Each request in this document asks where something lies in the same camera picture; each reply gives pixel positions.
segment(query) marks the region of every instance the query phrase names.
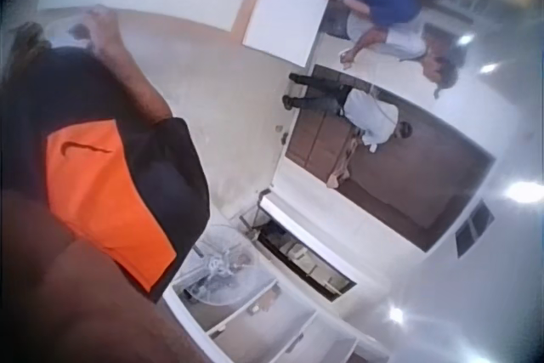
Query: ceiling light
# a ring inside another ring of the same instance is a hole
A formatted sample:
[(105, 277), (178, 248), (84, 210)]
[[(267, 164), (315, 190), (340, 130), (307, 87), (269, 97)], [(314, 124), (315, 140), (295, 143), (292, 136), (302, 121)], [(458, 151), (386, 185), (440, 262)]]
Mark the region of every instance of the ceiling light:
[(516, 182), (507, 189), (506, 196), (518, 203), (536, 203), (544, 199), (544, 186), (533, 182)]
[(457, 44), (460, 46), (466, 46), (474, 39), (473, 33), (467, 33), (463, 34), (461, 37), (459, 37), (459, 40), (457, 40)]
[(496, 67), (498, 66), (499, 65), (497, 63), (486, 64), (482, 66), (482, 68), (479, 69), (479, 72), (480, 74), (489, 74), (490, 72), (493, 72), (494, 70), (496, 70)]
[(402, 325), (402, 322), (405, 319), (404, 313), (399, 308), (391, 308), (391, 310), (389, 311), (389, 319)]

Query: shoe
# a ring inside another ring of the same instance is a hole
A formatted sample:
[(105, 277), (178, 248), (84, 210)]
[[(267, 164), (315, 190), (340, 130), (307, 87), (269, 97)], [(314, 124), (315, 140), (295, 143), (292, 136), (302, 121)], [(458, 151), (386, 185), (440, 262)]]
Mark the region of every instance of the shoe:
[(300, 79), (300, 76), (298, 74), (295, 74), (294, 72), (292, 72), (291, 74), (289, 74), (289, 79), (293, 82), (296, 82), (298, 83), (298, 80)]
[(284, 95), (283, 97), (281, 97), (281, 102), (283, 102), (283, 106), (286, 110), (290, 111), (292, 109), (292, 98), (290, 96)]

